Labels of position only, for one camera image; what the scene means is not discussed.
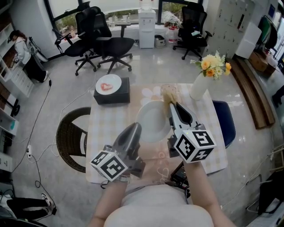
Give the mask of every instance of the blue chair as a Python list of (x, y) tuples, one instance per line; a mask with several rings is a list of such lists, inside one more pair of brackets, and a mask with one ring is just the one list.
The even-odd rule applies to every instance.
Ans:
[(220, 127), (223, 134), (223, 139), (226, 148), (230, 146), (236, 137), (236, 129), (231, 115), (228, 103), (223, 101), (214, 101), (213, 104), (218, 116)]

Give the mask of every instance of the trash bin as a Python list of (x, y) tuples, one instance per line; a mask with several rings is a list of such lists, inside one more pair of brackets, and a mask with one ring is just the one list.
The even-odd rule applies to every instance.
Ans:
[(166, 44), (165, 38), (161, 35), (155, 35), (155, 47), (163, 48)]

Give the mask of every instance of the plate with ketchup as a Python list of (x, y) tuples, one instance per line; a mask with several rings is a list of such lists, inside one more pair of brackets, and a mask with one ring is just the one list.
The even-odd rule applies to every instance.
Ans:
[(107, 74), (96, 83), (98, 93), (108, 95), (116, 92), (121, 86), (121, 78), (115, 74)]

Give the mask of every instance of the person's arm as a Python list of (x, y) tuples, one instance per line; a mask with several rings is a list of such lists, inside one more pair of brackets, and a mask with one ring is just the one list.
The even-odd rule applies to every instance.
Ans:
[(89, 227), (103, 227), (107, 217), (120, 208), (127, 182), (110, 182), (98, 202), (94, 216)]
[(20, 41), (20, 42), (15, 44), (15, 50), (18, 53), (18, 60), (20, 62), (24, 59), (24, 56), (25, 56), (24, 46), (25, 46), (24, 41)]
[(236, 227), (223, 213), (201, 162), (185, 163), (191, 199), (211, 216), (214, 227)]

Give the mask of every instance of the bouquet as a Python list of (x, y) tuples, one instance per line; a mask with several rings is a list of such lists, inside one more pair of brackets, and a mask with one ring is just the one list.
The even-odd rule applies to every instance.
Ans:
[(200, 67), (202, 69), (200, 73), (203, 73), (204, 77), (213, 77), (214, 80), (220, 79), (223, 73), (229, 75), (232, 68), (230, 63), (225, 63), (225, 55), (220, 57), (218, 51), (215, 55), (207, 55), (201, 62), (191, 60), (190, 63), (195, 63)]

